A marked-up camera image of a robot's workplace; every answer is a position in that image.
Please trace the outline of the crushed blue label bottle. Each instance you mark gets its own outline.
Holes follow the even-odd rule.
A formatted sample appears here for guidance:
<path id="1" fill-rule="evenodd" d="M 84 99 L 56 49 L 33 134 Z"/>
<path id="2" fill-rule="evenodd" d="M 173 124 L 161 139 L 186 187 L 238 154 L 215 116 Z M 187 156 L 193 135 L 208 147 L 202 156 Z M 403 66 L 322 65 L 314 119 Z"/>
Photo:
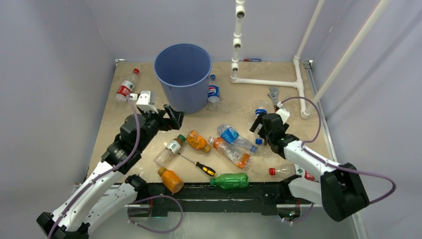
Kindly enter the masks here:
<path id="1" fill-rule="evenodd" d="M 247 138 L 241 136 L 231 125 L 223 123 L 217 127 L 217 134 L 227 143 L 243 147 L 255 153 L 257 147 Z"/>

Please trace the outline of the orange floral label bottle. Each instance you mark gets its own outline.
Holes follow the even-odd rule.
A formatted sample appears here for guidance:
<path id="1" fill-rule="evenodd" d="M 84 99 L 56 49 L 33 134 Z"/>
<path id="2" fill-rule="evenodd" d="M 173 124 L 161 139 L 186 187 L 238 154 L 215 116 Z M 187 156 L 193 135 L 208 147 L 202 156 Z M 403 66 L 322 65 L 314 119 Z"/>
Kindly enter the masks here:
<path id="1" fill-rule="evenodd" d="M 243 169 L 248 166 L 251 156 L 236 146 L 229 144 L 221 137 L 209 137 L 208 142 L 220 154 L 229 159 L 238 168 Z"/>

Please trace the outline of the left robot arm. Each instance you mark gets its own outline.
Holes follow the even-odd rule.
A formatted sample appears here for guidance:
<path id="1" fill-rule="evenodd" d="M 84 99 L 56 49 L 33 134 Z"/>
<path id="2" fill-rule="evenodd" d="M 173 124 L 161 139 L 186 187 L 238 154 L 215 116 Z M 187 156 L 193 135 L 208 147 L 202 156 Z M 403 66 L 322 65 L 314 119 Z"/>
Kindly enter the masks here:
<path id="1" fill-rule="evenodd" d="M 102 155 L 91 175 L 76 192 L 53 212 L 44 212 L 37 223 L 49 239 L 87 239 L 108 217 L 127 204 L 141 204 L 166 197 L 153 193 L 154 184 L 138 175 L 130 175 L 107 197 L 104 194 L 123 177 L 138 160 L 158 131 L 179 130 L 185 112 L 170 105 L 129 115 L 114 142 Z"/>

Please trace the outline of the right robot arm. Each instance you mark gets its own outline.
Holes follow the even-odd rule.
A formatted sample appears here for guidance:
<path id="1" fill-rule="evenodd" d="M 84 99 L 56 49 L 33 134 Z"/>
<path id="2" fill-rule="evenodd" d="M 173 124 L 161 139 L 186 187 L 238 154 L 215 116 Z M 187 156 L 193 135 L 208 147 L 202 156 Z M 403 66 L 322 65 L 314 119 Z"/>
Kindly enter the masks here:
<path id="1" fill-rule="evenodd" d="M 309 172 L 314 181 L 298 177 L 280 188 L 280 198 L 287 203 L 296 198 L 321 205 L 327 215 L 336 222 L 366 208 L 370 200 L 354 165 L 339 164 L 311 150 L 298 137 L 288 134 L 288 124 L 277 113 L 260 113 L 250 128 L 271 150 Z"/>

